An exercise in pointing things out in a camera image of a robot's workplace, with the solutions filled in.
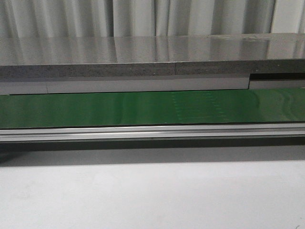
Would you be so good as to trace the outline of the grey stone counter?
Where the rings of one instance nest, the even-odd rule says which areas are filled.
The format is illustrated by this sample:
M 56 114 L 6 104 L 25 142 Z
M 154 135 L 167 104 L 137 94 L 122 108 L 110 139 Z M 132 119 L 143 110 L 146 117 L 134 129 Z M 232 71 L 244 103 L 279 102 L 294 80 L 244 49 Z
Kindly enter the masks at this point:
M 305 37 L 3 38 L 0 93 L 303 88 Z

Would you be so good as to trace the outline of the aluminium conveyor frame rail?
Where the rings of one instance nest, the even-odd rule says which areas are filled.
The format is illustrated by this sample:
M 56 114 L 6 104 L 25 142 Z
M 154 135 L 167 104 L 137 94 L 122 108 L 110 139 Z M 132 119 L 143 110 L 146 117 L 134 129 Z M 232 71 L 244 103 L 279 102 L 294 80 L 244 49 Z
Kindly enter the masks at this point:
M 2 143 L 188 137 L 303 136 L 304 123 L 2 129 Z

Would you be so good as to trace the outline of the green conveyor belt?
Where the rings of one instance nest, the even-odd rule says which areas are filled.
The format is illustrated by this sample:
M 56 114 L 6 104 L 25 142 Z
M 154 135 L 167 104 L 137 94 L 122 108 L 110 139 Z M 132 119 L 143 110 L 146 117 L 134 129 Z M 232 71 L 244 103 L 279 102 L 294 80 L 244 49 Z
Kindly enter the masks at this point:
M 303 88 L 3 95 L 2 129 L 303 122 Z

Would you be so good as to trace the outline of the white pleated curtain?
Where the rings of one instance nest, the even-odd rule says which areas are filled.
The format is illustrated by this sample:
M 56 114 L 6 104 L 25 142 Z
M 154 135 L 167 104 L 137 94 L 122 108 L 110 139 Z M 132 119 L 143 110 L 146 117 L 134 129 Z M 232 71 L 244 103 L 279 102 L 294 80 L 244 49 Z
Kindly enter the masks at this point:
M 3 0 L 2 38 L 304 33 L 302 0 Z

